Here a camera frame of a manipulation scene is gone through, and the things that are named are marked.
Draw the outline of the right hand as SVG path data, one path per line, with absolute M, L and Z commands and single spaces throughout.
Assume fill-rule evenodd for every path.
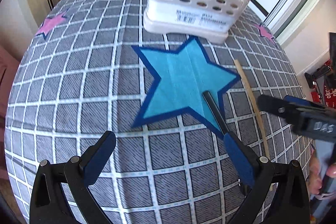
M 319 194 L 322 188 L 322 178 L 319 175 L 319 160 L 314 152 L 309 162 L 309 179 L 307 189 L 310 194 Z

